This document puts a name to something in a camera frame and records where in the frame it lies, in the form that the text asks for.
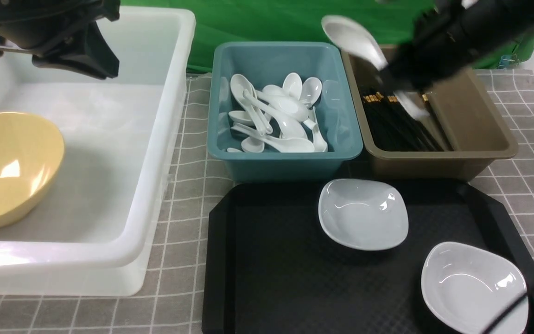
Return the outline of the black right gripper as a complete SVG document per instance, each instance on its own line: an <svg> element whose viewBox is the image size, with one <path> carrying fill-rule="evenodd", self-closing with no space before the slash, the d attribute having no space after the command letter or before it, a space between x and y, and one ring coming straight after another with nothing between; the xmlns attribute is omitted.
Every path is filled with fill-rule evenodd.
<svg viewBox="0 0 534 334"><path fill-rule="evenodd" d="M464 27L465 9L429 9L414 21L413 38L396 47L378 79L390 91L424 90L476 59Z"/></svg>

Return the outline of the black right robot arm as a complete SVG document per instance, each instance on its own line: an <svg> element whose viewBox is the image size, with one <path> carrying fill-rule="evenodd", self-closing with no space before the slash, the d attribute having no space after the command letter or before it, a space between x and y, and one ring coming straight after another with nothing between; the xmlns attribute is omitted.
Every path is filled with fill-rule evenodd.
<svg viewBox="0 0 534 334"><path fill-rule="evenodd" d="M534 28L534 0L437 0L414 21L379 82L390 91L425 90Z"/></svg>

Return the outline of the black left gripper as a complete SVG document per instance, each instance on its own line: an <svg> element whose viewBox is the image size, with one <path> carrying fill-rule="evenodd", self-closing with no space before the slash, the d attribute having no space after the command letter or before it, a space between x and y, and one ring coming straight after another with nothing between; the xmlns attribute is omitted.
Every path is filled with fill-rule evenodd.
<svg viewBox="0 0 534 334"><path fill-rule="evenodd" d="M28 54L37 68L116 78L120 61L99 19L120 19L119 0L0 0L0 58Z"/></svg>

